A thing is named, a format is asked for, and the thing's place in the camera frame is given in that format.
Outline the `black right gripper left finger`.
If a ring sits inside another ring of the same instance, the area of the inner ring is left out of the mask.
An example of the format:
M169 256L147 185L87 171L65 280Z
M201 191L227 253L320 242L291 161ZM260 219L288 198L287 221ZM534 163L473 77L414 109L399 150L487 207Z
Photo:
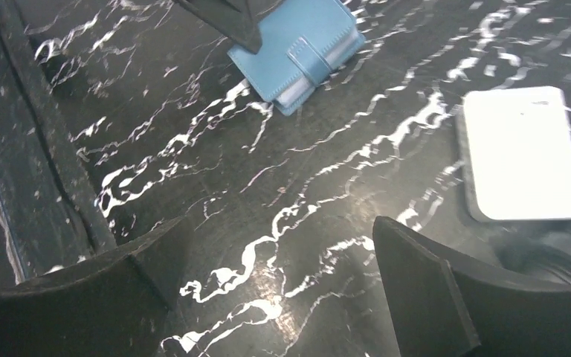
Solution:
M187 223L0 289L0 356L150 356L174 310Z

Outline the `light blue card holder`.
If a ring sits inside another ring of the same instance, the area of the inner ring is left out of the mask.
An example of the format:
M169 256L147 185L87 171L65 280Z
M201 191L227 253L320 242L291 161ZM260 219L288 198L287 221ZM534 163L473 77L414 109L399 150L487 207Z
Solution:
M256 54L234 45L228 56L259 96L291 115L364 43L341 1L288 0L259 23Z

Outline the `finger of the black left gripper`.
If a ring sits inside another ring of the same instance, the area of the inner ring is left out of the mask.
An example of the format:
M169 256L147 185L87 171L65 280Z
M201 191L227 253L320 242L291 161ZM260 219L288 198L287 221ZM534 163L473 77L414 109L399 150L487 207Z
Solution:
M273 1L264 14L254 10L252 1L174 1L187 12L231 40L234 48L248 54L261 54L266 48L260 23L283 1Z

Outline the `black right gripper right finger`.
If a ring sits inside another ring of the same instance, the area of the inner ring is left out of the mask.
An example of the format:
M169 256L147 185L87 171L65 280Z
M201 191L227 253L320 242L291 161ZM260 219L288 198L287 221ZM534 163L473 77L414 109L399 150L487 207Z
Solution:
M384 216L372 237L402 356L571 356L564 257L521 274Z

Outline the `white rectangular box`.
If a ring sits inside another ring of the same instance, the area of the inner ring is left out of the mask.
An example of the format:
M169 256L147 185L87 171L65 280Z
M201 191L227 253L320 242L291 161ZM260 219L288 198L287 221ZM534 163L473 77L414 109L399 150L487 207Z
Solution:
M470 91L456 128L473 218L571 220L571 128L561 89Z

